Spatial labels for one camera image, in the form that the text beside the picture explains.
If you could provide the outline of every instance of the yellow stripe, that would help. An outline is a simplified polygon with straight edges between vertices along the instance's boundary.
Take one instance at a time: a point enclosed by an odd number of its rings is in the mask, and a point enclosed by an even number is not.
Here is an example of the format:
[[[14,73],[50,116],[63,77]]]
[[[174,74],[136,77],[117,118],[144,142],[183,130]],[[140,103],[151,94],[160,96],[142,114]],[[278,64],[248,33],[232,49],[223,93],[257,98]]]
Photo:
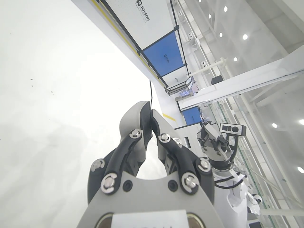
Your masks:
[[[163,113],[163,116],[176,122],[176,120],[173,117],[170,117],[169,115],[166,115],[165,113]]]
[[[95,0],[91,0],[94,5],[99,9],[99,11],[103,14],[103,16],[109,21],[109,23],[112,25],[112,27],[118,32],[118,34],[124,39],[124,41],[129,45],[129,47],[133,50],[134,53],[138,55],[140,58],[141,62],[150,70],[151,74],[158,80],[158,82],[162,84],[162,82],[157,78],[157,76],[154,74],[153,70],[148,66],[148,64],[143,60],[143,58],[137,53],[136,49],[129,43],[129,41],[125,38],[125,36],[120,32],[120,30],[117,28],[117,26],[110,20],[110,18],[105,14],[105,12],[98,6],[98,3]]]

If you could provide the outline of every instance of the white perforated panel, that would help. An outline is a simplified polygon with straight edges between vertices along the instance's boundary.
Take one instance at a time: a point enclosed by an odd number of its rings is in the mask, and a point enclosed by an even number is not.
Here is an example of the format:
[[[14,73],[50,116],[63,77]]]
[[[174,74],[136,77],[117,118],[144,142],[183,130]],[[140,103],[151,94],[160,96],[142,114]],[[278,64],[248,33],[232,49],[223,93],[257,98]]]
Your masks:
[[[141,49],[174,28],[166,0],[106,1]]]

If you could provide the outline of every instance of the blue sign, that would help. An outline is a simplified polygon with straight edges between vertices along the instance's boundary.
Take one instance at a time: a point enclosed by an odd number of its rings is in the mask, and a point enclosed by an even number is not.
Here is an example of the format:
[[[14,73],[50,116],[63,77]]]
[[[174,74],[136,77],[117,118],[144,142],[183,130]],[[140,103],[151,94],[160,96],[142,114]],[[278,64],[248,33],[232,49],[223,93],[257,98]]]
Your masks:
[[[202,122],[201,112],[200,112],[200,109],[198,106],[184,110],[184,111],[182,111],[182,113],[186,120],[187,125]]]
[[[161,76],[184,65],[174,32],[146,49],[144,54]]]

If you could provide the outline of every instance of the recessed light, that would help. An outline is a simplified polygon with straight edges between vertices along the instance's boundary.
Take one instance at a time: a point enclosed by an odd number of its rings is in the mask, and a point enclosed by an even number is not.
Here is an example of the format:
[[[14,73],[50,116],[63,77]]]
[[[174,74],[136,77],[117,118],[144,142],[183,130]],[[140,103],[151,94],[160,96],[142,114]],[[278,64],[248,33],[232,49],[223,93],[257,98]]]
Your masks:
[[[298,167],[298,171],[304,174],[304,169],[302,167]]]

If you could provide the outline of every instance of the white floor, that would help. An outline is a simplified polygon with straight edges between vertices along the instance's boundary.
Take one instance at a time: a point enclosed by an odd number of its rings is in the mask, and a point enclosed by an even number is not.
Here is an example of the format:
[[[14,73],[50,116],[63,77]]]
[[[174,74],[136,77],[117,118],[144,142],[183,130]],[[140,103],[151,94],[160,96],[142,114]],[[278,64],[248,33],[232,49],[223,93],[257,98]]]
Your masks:
[[[149,80],[69,0],[0,11],[0,226],[76,227],[90,165],[150,100]],[[156,154],[153,140],[139,177],[164,176]]]

